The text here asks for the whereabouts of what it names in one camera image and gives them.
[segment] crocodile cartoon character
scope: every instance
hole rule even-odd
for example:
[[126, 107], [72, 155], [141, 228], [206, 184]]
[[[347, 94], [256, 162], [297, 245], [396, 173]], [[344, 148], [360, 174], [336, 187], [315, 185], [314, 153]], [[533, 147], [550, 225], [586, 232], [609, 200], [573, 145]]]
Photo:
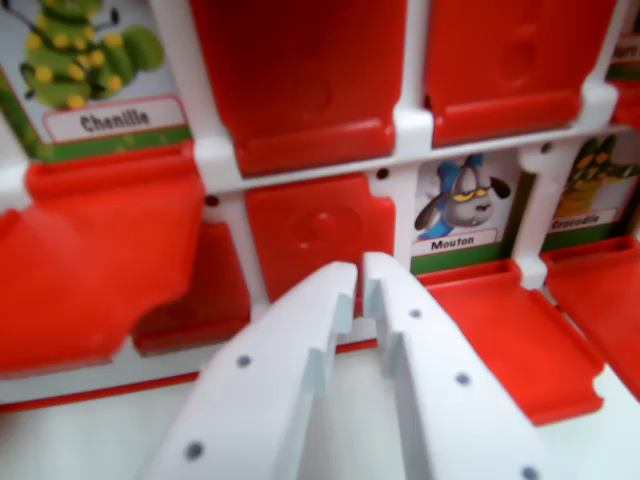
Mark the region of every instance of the crocodile cartoon character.
[[616, 145], [615, 135], [609, 135], [600, 145], [595, 138], [582, 146], [569, 173], [556, 217], [586, 213], [591, 208], [602, 185], [640, 175], [640, 166], [611, 162]]

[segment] name label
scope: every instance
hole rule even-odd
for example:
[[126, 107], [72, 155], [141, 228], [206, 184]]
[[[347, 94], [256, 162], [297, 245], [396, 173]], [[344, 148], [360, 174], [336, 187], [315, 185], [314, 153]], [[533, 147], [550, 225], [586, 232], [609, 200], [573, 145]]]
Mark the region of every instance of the name label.
[[551, 222], [551, 232], [563, 232], [578, 228], [595, 227], [605, 223], [612, 223], [616, 219], [616, 208], [597, 210], [594, 212], [572, 215], [570, 217], [554, 218]]
[[180, 102], [173, 96], [49, 112], [44, 116], [44, 125], [54, 143], [141, 132], [185, 123]]
[[640, 58], [640, 35], [620, 37], [613, 51], [611, 63], [635, 62]]
[[434, 253], [450, 252], [469, 247], [479, 247], [495, 243], [498, 230], [488, 228], [477, 232], [447, 235], [446, 237], [418, 240], [411, 248], [412, 255], [432, 255]]

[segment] caterpillar cartoon character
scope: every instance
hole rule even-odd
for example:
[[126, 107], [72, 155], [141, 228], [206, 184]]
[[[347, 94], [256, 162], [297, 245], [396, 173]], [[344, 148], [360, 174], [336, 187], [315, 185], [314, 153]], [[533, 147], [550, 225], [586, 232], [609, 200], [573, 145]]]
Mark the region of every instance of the caterpillar cartoon character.
[[25, 41], [26, 59], [20, 64], [27, 99], [35, 98], [56, 110], [80, 108], [89, 99], [115, 95], [139, 71], [155, 70], [164, 61], [156, 35], [139, 25], [96, 39], [97, 32], [120, 20], [112, 8], [109, 22], [91, 23], [102, 9], [102, 0], [38, 2], [42, 10], [33, 23], [14, 9], [10, 0], [2, 0], [2, 9], [30, 30]]
[[498, 198], [507, 198], [511, 188], [484, 170], [482, 154], [469, 156], [462, 167], [453, 162], [438, 166], [440, 193], [424, 207], [415, 221], [416, 230], [424, 230], [420, 240], [443, 237], [455, 227], [476, 227], [493, 215], [494, 206], [489, 191]]

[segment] sheep cartoon character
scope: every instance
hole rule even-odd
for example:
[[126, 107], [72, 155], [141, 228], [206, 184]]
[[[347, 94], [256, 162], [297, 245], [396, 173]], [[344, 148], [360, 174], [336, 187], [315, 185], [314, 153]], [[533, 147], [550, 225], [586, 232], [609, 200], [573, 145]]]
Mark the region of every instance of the sheep cartoon character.
[[500, 199], [511, 195], [503, 180], [490, 177], [482, 154], [470, 155], [459, 167], [450, 161], [438, 166], [440, 193], [418, 214], [416, 230], [425, 230], [419, 240], [449, 235], [455, 227], [477, 227], [491, 218], [495, 210], [489, 191]]

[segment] red plastic tile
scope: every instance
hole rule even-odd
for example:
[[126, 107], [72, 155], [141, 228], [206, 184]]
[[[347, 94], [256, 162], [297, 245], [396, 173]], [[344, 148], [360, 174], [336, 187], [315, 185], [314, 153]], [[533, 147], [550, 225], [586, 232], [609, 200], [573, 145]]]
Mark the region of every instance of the red plastic tile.
[[363, 174], [252, 190], [246, 205], [272, 301], [332, 261], [393, 254], [395, 206]]
[[512, 260], [418, 277], [536, 424], [597, 410], [602, 359]]
[[191, 0], [245, 175], [391, 153], [405, 0]]
[[640, 245], [620, 237], [542, 255], [558, 304], [640, 399]]
[[143, 353], [224, 340], [249, 322], [250, 309], [229, 228], [224, 223], [203, 224], [189, 290], [141, 319], [133, 340]]
[[618, 89], [619, 97], [613, 112], [613, 121], [631, 125], [640, 129], [640, 81], [624, 80], [611, 81]]
[[580, 109], [615, 0], [432, 0], [434, 144], [558, 126]]
[[188, 286], [204, 189], [191, 146], [33, 166], [0, 222], [0, 374], [104, 362]]

